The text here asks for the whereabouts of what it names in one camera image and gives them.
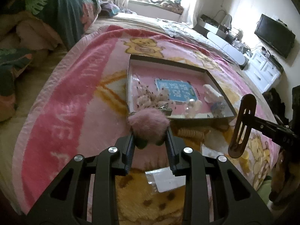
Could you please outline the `pink fluffy pompom clip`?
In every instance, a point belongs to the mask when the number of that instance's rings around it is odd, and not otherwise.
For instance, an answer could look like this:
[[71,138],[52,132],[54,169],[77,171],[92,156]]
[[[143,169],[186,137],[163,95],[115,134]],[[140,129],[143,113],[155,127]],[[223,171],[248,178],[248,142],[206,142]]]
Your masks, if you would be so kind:
[[137,139],[137,146],[142,149],[147,144],[161,146],[164,143],[170,120],[156,108],[145,108],[128,117],[128,124]]

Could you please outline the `brown oval hair barrette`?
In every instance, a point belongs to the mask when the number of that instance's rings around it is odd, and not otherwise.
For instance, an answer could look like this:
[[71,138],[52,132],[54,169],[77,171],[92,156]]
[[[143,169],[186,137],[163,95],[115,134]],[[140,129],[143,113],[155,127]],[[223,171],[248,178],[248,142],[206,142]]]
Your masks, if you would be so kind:
[[252,130],[251,121],[255,116],[257,100],[254,95],[246,94],[241,99],[233,135],[228,147],[231,158],[240,158],[248,143]]

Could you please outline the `white earring card packet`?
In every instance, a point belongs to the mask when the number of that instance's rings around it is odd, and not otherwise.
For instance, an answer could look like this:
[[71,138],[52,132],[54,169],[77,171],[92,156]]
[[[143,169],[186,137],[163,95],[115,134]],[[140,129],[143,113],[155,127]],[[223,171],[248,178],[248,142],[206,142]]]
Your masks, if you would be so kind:
[[186,184],[186,177],[174,176],[170,167],[147,171],[145,175],[154,193],[172,191]]

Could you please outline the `white bench beside bed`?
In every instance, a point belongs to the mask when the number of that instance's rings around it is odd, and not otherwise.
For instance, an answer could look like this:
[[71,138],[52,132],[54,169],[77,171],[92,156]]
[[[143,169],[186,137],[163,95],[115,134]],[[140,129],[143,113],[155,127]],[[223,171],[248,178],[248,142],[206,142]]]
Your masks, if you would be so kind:
[[194,30],[205,36],[207,39],[212,41],[221,51],[225,52],[232,60],[234,60],[238,66],[243,69],[247,62],[244,55],[233,47],[226,39],[227,33],[223,31],[226,27],[219,25],[215,27],[207,22],[200,19]]

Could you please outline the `black flat screen television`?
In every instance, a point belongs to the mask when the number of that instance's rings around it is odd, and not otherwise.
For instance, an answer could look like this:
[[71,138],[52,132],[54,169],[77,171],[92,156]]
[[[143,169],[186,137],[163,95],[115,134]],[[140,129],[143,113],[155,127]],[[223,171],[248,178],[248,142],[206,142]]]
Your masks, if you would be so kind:
[[261,15],[254,34],[284,58],[290,54],[296,38],[285,25],[264,14]]

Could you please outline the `floral dark green duvet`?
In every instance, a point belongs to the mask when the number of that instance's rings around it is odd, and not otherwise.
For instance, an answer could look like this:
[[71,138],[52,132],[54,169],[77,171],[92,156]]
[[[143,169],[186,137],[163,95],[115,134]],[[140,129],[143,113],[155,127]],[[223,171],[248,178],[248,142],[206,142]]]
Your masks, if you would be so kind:
[[100,0],[1,0],[1,121],[16,111],[15,79],[59,45],[70,50],[100,11]]

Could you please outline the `purple blue pillow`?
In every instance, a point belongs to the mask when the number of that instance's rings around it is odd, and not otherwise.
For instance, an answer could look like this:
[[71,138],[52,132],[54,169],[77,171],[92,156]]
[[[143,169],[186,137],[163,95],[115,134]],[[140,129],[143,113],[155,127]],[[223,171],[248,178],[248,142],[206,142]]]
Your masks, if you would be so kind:
[[100,16],[114,17],[120,12],[120,8],[111,1],[101,1],[100,7]]

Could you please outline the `small blue grey box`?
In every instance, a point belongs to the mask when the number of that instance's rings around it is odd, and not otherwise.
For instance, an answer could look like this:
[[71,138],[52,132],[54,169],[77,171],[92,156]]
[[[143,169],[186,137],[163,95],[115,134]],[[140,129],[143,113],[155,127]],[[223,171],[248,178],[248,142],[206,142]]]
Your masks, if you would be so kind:
[[230,115],[230,109],[226,102],[215,102],[211,104],[211,113],[214,118],[223,118]]

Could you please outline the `white drawer cabinet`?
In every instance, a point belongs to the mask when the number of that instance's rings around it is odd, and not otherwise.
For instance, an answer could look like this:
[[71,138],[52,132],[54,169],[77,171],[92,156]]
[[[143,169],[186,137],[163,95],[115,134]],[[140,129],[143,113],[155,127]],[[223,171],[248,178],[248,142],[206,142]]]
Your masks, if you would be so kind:
[[254,50],[243,69],[261,93],[275,88],[281,80],[281,72],[260,50]]

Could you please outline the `shallow cardboard box tray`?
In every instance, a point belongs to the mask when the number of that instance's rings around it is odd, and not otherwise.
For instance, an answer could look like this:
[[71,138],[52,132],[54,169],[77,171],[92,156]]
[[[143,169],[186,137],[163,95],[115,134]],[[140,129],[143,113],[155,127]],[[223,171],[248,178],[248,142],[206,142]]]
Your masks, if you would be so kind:
[[[230,103],[223,89],[214,79],[213,75],[200,67],[183,64],[171,60],[140,55],[131,55],[127,71],[127,105],[129,114],[138,110],[135,107],[137,90],[140,84],[148,85],[151,90],[167,88],[170,99],[175,101],[176,109],[162,108],[168,118],[173,121],[200,121],[208,124],[210,121],[229,122],[237,113]],[[229,109],[230,115],[223,118],[214,118],[211,113],[211,104],[204,100],[203,85],[210,84],[216,91],[223,95]],[[194,118],[185,118],[185,102],[189,99],[201,100],[203,105]]]

